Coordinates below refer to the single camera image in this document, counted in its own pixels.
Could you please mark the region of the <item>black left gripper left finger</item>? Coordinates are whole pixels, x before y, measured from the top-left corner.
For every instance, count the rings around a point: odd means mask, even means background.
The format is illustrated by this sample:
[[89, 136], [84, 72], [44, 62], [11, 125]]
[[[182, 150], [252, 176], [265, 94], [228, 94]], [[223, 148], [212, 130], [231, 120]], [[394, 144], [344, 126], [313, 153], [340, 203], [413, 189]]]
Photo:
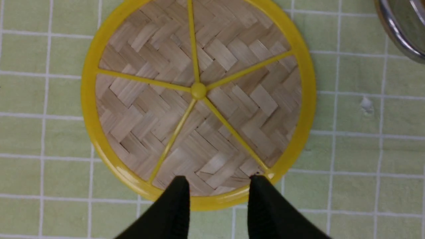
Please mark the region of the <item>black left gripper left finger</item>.
[[176, 176], [161, 196], [117, 239], [187, 239], [190, 191], [184, 176]]

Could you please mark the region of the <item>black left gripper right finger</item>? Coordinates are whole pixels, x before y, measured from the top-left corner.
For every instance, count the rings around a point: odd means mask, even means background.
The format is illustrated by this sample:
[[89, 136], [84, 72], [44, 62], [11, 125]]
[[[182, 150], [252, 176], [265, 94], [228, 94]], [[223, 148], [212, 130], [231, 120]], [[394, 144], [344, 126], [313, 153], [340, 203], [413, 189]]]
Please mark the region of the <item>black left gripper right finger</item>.
[[263, 175], [250, 177], [247, 229], [250, 239], [329, 239], [291, 205]]

